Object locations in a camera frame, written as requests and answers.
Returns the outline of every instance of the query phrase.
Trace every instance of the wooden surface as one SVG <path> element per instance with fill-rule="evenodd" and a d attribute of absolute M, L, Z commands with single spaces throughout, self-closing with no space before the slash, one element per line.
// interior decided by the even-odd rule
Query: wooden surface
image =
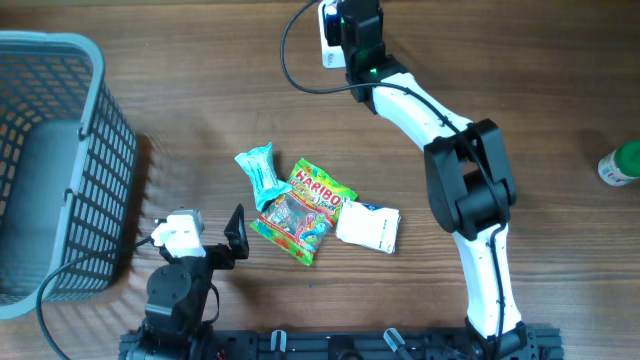
<path fill-rule="evenodd" d="M 102 48 L 106 81 L 141 145 L 130 229 L 148 234 L 152 219 L 198 207 L 204 241 L 216 243 L 238 202 L 248 225 L 258 213 L 233 158 L 270 141 L 281 177 L 305 157 L 361 200 L 400 209 L 397 254 L 330 236 L 309 268 L 248 230 L 250 259 L 214 274 L 218 329 L 462 326 L 462 268 L 429 210 L 421 151 L 349 94 L 304 94 L 282 76 L 280 36 L 299 6 L 3 9 L 0 27 L 79 32 Z M 519 191 L 509 258 L 523 319 L 560 327 L 567 359 L 637 359 L 640 187 L 605 185 L 596 164 L 640 138 L 640 5 L 394 1 L 384 9 L 388 48 L 423 87 L 503 130 Z M 342 71 L 321 65 L 313 14 L 288 44 L 300 82 L 343 83 Z M 145 247 L 103 295 L 46 305 L 60 346 L 74 359 L 113 358 L 119 335 L 142 320 L 146 280 L 162 264 Z M 210 299 L 205 316 L 214 312 Z M 0 324 L 0 358 L 53 356 L 34 313 Z"/>

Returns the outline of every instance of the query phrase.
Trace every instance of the trash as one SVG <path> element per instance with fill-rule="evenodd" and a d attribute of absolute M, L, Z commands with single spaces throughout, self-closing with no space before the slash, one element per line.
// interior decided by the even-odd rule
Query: trash
<path fill-rule="evenodd" d="M 309 266 L 342 204 L 357 194 L 305 159 L 296 163 L 289 184 L 293 190 L 280 195 L 251 227 Z"/>
<path fill-rule="evenodd" d="M 393 254 L 400 212 L 382 206 L 346 201 L 340 212 L 336 236 L 347 243 Z"/>
<path fill-rule="evenodd" d="M 271 143 L 267 146 L 252 149 L 249 152 L 236 156 L 236 162 L 249 176 L 253 185 L 253 197 L 256 201 L 256 209 L 263 211 L 265 204 L 291 191 L 291 185 L 278 180 L 273 167 L 273 152 Z"/>

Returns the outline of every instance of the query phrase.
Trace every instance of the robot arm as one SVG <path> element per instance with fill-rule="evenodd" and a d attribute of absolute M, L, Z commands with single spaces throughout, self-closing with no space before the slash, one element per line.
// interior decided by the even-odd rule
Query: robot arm
<path fill-rule="evenodd" d="M 393 83 L 423 96 L 473 144 L 493 181 L 502 208 L 509 209 L 515 203 L 515 183 L 498 127 L 488 119 L 473 123 L 446 109 L 420 88 L 402 64 L 385 53 L 383 12 L 377 0 L 325 0 L 319 5 L 318 15 L 325 67 L 346 66 L 350 85 Z M 485 355 L 492 352 L 491 344 L 499 331 L 498 280 L 501 280 L 504 317 L 500 357 L 515 351 L 524 343 L 519 331 L 524 324 L 513 300 L 509 279 L 508 226 L 496 235 L 497 256 L 494 257 L 490 238 L 500 228 L 499 209 L 478 170 L 462 173 L 460 162 L 469 158 L 468 150 L 438 114 L 412 95 L 382 86 L 353 89 L 352 94 L 372 112 L 396 124 L 423 149 L 432 212 L 442 228 L 452 233 L 460 252 L 469 295 L 469 332 Z M 505 216 L 504 220 L 508 221 L 508 211 Z M 500 279 L 496 277 L 494 259 L 497 259 Z"/>

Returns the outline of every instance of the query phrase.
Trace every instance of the haribo logo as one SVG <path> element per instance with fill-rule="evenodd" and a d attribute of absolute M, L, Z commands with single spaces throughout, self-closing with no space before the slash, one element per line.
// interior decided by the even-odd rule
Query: haribo logo
<path fill-rule="evenodd" d="M 296 179 L 299 180 L 300 183 L 302 183 L 304 186 L 309 188 L 309 190 L 321 196 L 323 199 L 329 201 L 331 205 L 338 206 L 342 202 L 342 197 L 340 195 L 334 194 L 333 191 L 325 188 L 321 183 L 313 181 L 311 176 L 304 172 L 304 170 L 298 171 L 298 173 L 296 174 Z"/>

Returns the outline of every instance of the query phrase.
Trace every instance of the candy bag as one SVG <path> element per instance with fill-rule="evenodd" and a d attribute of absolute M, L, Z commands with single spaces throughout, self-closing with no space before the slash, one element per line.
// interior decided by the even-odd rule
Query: candy bag
<path fill-rule="evenodd" d="M 251 227 L 309 266 L 343 202 L 357 194 L 305 159 L 296 163 L 289 184 L 293 190 L 276 198 Z"/>
<path fill-rule="evenodd" d="M 271 143 L 267 146 L 251 149 L 246 153 L 236 156 L 236 162 L 249 176 L 253 185 L 253 197 L 256 201 L 256 209 L 263 211 L 269 200 L 277 198 L 280 194 L 291 191 L 291 185 L 278 180 L 273 168 L 273 152 Z"/>

